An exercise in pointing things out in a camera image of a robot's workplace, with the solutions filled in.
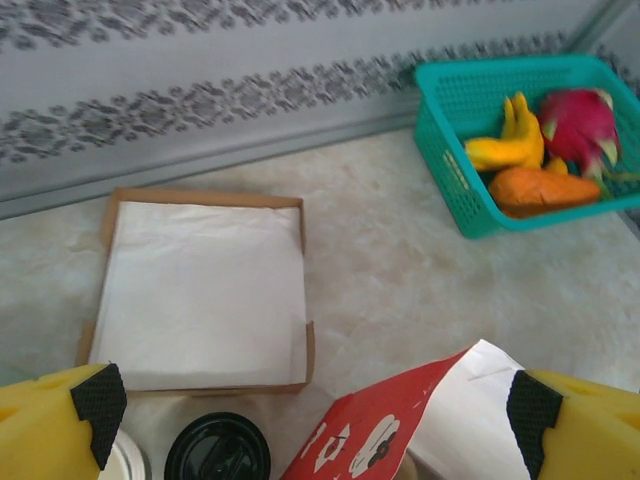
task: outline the black coffee cup lid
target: black coffee cup lid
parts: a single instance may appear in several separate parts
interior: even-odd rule
[[[253,423],[235,413],[211,413],[173,443],[165,480],[269,480],[271,455]]]

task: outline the white floor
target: white floor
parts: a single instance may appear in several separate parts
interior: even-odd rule
[[[479,338],[519,363],[637,391],[640,242],[615,214],[522,235],[463,239],[410,132],[176,182],[305,199],[314,384],[298,396],[132,400],[124,428],[162,478],[192,419],[255,420],[274,478],[331,401]],[[104,199],[0,222],[0,364],[70,367],[97,311]]]

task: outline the floral border pattern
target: floral border pattern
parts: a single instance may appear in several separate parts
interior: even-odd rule
[[[89,100],[73,107],[53,106],[45,112],[11,112],[8,119],[0,119],[0,166],[5,161],[21,163],[122,140],[381,96],[411,88],[415,66],[425,61],[554,53],[564,40],[562,32],[505,38],[292,68],[215,84],[175,86],[163,93],[152,90],[106,102]]]
[[[291,19],[314,21],[383,11],[442,9],[514,0],[0,0],[3,45],[35,50],[107,42],[151,33],[208,32],[237,24],[253,27]]]
[[[613,73],[618,75],[624,83],[631,89],[636,97],[640,98],[640,76],[634,77],[628,67],[622,64],[622,60],[615,53],[609,51],[605,45],[599,45],[596,55],[605,62]]]

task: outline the black rubber pad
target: black rubber pad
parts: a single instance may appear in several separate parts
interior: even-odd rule
[[[91,452],[100,470],[104,470],[127,406],[127,394],[118,366],[111,363],[72,388],[71,398],[78,418],[91,424]]]
[[[524,370],[516,372],[507,400],[507,415],[532,480],[544,462],[542,435],[554,428],[563,396]]]

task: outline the toy fruit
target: toy fruit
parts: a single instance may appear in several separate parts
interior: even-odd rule
[[[600,187],[593,181],[563,173],[512,167],[499,172],[489,193],[505,215],[525,218],[595,203]]]
[[[567,163],[560,157],[553,157],[549,160],[549,163],[547,163],[544,169],[547,172],[563,173],[565,175],[569,174],[569,167],[567,166]]]
[[[549,94],[538,115],[549,153],[580,166],[582,176],[602,178],[604,153],[618,161],[620,141],[611,96],[598,89],[560,90]]]
[[[505,100],[505,123],[500,139],[472,138],[465,142],[465,152],[478,171],[495,171],[510,166],[540,168],[544,140],[538,119],[529,110],[522,93]]]

